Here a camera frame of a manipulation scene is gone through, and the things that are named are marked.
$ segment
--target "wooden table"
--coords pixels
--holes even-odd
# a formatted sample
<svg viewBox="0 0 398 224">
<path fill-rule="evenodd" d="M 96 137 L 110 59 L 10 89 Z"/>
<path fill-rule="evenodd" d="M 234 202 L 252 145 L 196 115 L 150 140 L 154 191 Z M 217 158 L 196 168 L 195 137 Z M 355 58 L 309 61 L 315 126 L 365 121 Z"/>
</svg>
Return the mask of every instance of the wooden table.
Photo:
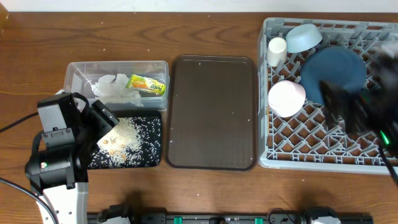
<svg viewBox="0 0 398 224">
<path fill-rule="evenodd" d="M 11 13 L 0 41 L 0 127 L 36 111 L 63 86 L 70 62 L 165 60 L 182 54 L 241 55 L 256 61 L 267 17 L 398 22 L 397 14 Z M 0 176 L 29 188 L 24 166 L 38 117 L 0 134 Z M 148 169 L 90 170 L 88 211 L 129 202 L 136 212 L 267 213 L 329 206 L 398 223 L 398 191 L 388 175 L 265 169 L 184 170 L 164 160 Z M 0 185 L 1 223 L 41 223 L 26 195 Z"/>
</svg>

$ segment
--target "white wall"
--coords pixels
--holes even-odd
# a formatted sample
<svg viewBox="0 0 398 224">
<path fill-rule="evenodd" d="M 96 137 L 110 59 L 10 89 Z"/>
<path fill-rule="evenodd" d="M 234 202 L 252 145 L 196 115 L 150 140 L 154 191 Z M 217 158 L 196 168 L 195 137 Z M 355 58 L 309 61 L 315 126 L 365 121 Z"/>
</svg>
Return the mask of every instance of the white wall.
<svg viewBox="0 0 398 224">
<path fill-rule="evenodd" d="M 398 12 L 398 0 L 0 0 L 12 11 Z"/>
</svg>

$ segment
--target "dish rack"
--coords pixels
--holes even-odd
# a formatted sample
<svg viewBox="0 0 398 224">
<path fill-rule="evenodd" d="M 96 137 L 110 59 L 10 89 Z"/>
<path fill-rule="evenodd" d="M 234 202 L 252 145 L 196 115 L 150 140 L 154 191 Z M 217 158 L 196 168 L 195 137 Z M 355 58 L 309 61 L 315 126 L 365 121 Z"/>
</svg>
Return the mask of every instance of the dish rack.
<svg viewBox="0 0 398 224">
<path fill-rule="evenodd" d="M 314 24 L 323 40 L 314 48 L 288 54 L 277 67 L 267 64 L 267 44 L 274 37 L 285 38 L 293 28 Z M 267 106 L 267 92 L 277 82 L 300 81 L 301 66 L 317 50 L 339 45 L 356 52 L 364 60 L 368 74 L 364 87 L 377 88 L 375 65 L 382 43 L 398 40 L 398 24 L 385 22 L 331 21 L 320 19 L 268 18 L 257 40 L 259 79 L 258 140 L 259 163 L 266 168 L 388 174 L 378 152 L 378 139 L 371 131 L 360 136 L 347 135 L 340 119 L 328 129 L 324 106 L 305 100 L 294 116 L 280 118 Z M 398 159 L 389 156 L 392 165 Z"/>
</svg>

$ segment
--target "yellow package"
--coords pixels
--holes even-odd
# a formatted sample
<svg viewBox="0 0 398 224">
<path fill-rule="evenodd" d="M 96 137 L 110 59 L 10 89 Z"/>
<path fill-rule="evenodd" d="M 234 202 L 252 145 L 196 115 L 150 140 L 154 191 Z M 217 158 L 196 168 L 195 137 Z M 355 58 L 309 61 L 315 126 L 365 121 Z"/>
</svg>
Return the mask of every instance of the yellow package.
<svg viewBox="0 0 398 224">
<path fill-rule="evenodd" d="M 153 78 L 141 77 L 132 74 L 126 88 L 133 88 L 148 93 L 157 93 L 163 95 L 166 86 L 163 83 L 154 80 Z"/>
</svg>

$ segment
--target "blue bowl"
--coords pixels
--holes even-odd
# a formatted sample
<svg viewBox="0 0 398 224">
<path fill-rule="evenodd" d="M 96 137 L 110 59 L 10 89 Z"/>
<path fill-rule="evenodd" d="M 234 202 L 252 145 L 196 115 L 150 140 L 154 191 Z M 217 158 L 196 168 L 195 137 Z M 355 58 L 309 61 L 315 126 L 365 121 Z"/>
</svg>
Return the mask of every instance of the blue bowl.
<svg viewBox="0 0 398 224">
<path fill-rule="evenodd" d="M 331 81 L 348 93 L 363 88 L 366 80 L 366 66 L 363 60 L 345 47 L 328 47 L 310 56 L 302 66 L 300 84 L 307 99 L 324 104 L 319 81 Z"/>
</svg>

